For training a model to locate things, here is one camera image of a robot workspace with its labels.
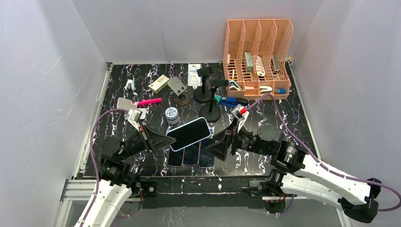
smartphone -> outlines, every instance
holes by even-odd
[[[214,139],[204,139],[200,142],[199,167],[212,168],[214,166],[214,156],[205,151],[205,148],[214,143]]]
[[[199,162],[199,151],[201,150],[201,142],[194,143],[184,148],[184,165],[196,166]]]
[[[182,167],[184,158],[184,149],[173,151],[170,149],[167,158],[167,165],[173,167]]]
[[[206,119],[200,117],[167,132],[166,135],[177,140],[170,145],[170,150],[178,151],[209,137],[211,132]]]

pink marker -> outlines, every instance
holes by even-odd
[[[143,100],[143,101],[138,102],[137,106],[149,105],[149,104],[161,103],[161,102],[162,102],[161,98],[148,99],[148,100]]]

orange desk organizer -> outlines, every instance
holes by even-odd
[[[291,42],[293,27],[289,19],[261,19],[261,20],[228,20],[226,39],[224,43],[223,68],[224,77],[234,80],[242,91],[231,91],[227,87],[227,95],[241,97],[248,100],[257,100],[260,86],[270,86],[275,99],[286,99],[289,95],[290,81],[285,68],[288,47]],[[250,52],[253,69],[245,72],[244,53]],[[273,55],[277,55],[280,71],[278,80],[274,80],[270,62]],[[261,57],[266,75],[258,77],[256,73],[256,59]],[[286,94],[275,94],[274,89],[286,90]]]

white card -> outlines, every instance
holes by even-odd
[[[188,64],[188,86],[196,89],[202,85],[202,77],[198,77],[196,70],[201,68],[201,64]]]

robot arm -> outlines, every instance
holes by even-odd
[[[176,141],[143,125],[139,121],[140,115],[141,111],[137,109],[128,111],[128,122],[136,131],[127,141],[108,141],[109,147],[116,148],[115,153],[110,157],[101,155],[99,182],[75,227],[109,227],[124,202],[132,194],[139,195],[141,183],[146,183],[130,172],[131,166],[122,161],[143,150],[159,151]]]
[[[140,191],[139,175],[129,172],[129,169],[128,164],[102,159],[98,192],[95,194],[96,189],[94,189],[74,227],[80,227],[82,223],[84,223],[83,226],[91,227],[111,225],[124,202],[133,192],[139,194]]]
[[[247,132],[242,126],[248,116],[244,107],[238,105],[232,110],[233,122],[213,139],[215,144],[205,151],[224,161],[231,146],[231,154],[243,149],[271,157],[270,164],[275,166],[267,181],[251,181],[246,192],[252,196],[280,196],[292,194],[330,204],[352,219],[370,223],[378,211],[375,198],[380,187],[353,181],[330,173],[333,170],[348,174],[320,161],[317,163],[306,150],[297,144],[284,140],[284,133],[275,125],[266,123],[259,127],[256,134]]]

